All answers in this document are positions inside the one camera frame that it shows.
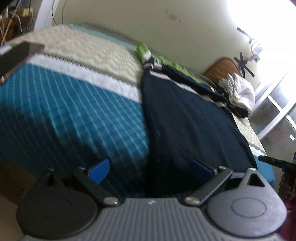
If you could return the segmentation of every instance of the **yellow object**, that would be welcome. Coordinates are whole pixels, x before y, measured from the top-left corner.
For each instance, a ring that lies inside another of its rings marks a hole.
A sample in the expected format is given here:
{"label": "yellow object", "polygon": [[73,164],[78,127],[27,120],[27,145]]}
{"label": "yellow object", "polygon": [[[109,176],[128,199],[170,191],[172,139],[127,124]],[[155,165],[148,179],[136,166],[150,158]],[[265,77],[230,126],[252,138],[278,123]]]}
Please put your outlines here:
{"label": "yellow object", "polygon": [[20,18],[24,18],[24,17],[28,17],[29,16],[29,13],[31,15],[33,15],[33,8],[30,7],[30,11],[29,11],[29,8],[21,8],[19,10],[17,10],[16,14],[20,17]]}

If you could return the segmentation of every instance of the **beige patterned bedsheet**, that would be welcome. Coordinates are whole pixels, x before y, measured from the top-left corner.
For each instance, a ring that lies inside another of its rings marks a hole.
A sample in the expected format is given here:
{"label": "beige patterned bedsheet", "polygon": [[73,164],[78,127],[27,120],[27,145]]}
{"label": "beige patterned bedsheet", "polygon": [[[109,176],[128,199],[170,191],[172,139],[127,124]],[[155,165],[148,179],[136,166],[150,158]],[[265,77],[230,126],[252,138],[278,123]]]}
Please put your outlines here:
{"label": "beige patterned bedsheet", "polygon": [[[9,44],[23,41],[44,44],[46,54],[73,61],[136,86],[139,86],[143,75],[143,66],[135,51],[67,26],[31,32],[13,39]],[[265,152],[249,120],[233,116],[249,144]]]}

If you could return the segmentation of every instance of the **white sticker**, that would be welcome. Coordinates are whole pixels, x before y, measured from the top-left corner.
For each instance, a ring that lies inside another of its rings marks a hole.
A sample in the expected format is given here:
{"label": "white sticker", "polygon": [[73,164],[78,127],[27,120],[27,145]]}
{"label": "white sticker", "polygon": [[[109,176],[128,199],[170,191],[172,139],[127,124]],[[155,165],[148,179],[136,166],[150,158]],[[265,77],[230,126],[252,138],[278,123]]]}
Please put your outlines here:
{"label": "white sticker", "polygon": [[291,135],[289,135],[289,137],[291,138],[291,140],[292,141],[294,141],[295,140],[295,137],[291,134]]}

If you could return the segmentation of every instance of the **dark navy garment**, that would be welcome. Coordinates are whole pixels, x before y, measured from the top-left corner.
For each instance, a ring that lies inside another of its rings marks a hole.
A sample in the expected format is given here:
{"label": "dark navy garment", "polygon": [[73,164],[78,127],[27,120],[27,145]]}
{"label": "dark navy garment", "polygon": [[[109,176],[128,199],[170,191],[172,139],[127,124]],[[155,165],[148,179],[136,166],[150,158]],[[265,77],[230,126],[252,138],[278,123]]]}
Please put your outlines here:
{"label": "dark navy garment", "polygon": [[[190,86],[199,95],[176,82]],[[196,161],[227,166],[234,172],[257,167],[231,112],[204,99],[209,96],[214,102],[227,102],[209,86],[173,68],[163,66],[159,71],[150,66],[144,70],[141,91],[150,138],[147,195],[198,189],[202,180],[194,171]]]}

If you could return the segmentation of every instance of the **red clothing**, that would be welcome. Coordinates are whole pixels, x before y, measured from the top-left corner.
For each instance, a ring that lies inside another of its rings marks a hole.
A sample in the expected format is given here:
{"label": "red clothing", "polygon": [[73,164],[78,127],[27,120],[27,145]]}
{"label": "red clothing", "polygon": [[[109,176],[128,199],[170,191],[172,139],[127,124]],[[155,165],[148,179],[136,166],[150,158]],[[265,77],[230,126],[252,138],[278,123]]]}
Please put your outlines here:
{"label": "red clothing", "polygon": [[287,219],[279,234],[287,241],[296,241],[296,195],[285,201]]}

